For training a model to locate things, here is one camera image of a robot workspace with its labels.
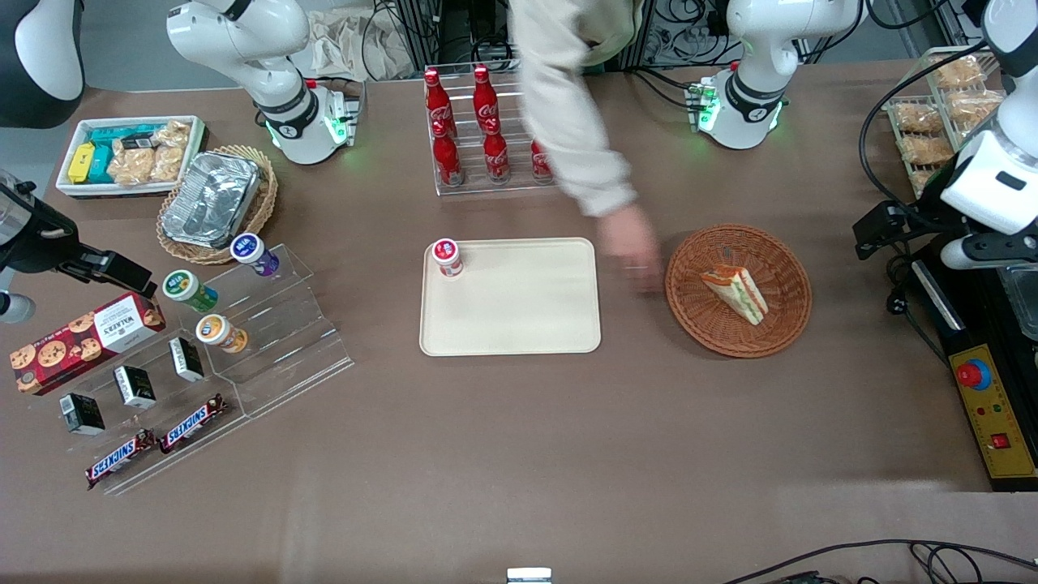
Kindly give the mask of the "person's bare hand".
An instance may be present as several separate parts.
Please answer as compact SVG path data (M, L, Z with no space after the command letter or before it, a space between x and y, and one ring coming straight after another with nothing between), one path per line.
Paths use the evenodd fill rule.
M597 219L605 254L638 291L657 291L663 283L663 256L651 221L639 204L626 204Z

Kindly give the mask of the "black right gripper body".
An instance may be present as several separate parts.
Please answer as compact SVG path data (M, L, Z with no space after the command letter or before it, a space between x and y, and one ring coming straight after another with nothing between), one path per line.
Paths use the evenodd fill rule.
M75 265L77 226L66 216L40 202L28 182L2 185L1 268L18 273L56 271L81 277Z

